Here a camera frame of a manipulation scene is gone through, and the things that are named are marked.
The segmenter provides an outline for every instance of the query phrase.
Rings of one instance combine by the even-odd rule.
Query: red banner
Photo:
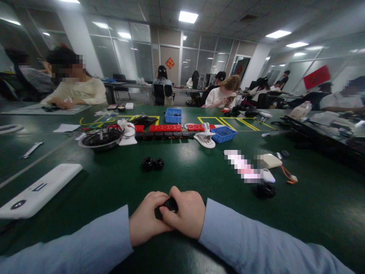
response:
[[[331,80],[331,75],[326,65],[303,78],[306,89],[314,88],[315,86],[318,86],[319,84],[322,84],[328,80]]]

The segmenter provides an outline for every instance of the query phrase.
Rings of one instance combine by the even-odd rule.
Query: person in gray shirt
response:
[[[14,49],[6,49],[5,52],[14,63],[14,68],[19,68],[25,79],[39,93],[50,93],[57,88],[52,82],[51,75],[34,69],[29,65],[29,56],[25,52]]]

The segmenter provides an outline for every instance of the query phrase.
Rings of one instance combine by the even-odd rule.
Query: white cable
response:
[[[8,129],[8,130],[1,130],[1,129],[8,128],[8,127],[14,127],[14,128]],[[22,125],[17,125],[17,124],[0,126],[0,134],[5,134],[5,133],[10,133],[10,132],[18,131],[18,130],[21,130],[22,128],[23,128]]]

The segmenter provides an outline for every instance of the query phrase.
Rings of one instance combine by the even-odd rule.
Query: ceiling light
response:
[[[78,2],[78,0],[60,0],[60,1],[80,4],[80,2]]]
[[[309,47],[309,48],[305,48],[306,50],[320,50],[322,49],[323,46],[314,46],[314,47]]]
[[[91,21],[93,24],[97,25],[99,28],[102,28],[102,29],[112,29],[112,28],[109,28],[108,24],[106,23],[101,23],[101,22],[94,22],[94,21]]]
[[[288,35],[288,34],[291,34],[291,32],[287,32],[287,31],[284,31],[284,30],[278,30],[276,32],[273,32],[273,33],[270,33],[270,34],[266,35],[266,37],[277,39],[277,38],[283,37],[283,36]]]
[[[2,17],[0,17],[0,19],[1,19],[1,20],[4,20],[4,21],[7,21],[7,22],[9,22],[9,23],[13,23],[13,24],[16,24],[16,25],[20,25],[20,23],[19,23],[19,22],[17,22],[17,21],[13,21],[13,20],[5,19],[5,18],[2,18]]]
[[[129,33],[127,32],[118,32],[118,34],[123,37],[123,38],[128,38],[128,39],[131,39],[132,37],[130,36]]]
[[[296,42],[296,43],[289,44],[289,45],[286,45],[286,46],[290,47],[290,48],[299,48],[301,46],[307,46],[307,45],[309,45],[309,44],[304,43],[304,42]]]
[[[194,24],[198,15],[196,13],[189,13],[186,11],[180,11],[179,21]]]

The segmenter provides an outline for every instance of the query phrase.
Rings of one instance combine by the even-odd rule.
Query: white clip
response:
[[[194,139],[197,140],[205,148],[215,148],[216,143],[212,140],[212,136],[215,133],[210,132],[209,123],[203,123],[204,132],[198,132],[194,135]]]

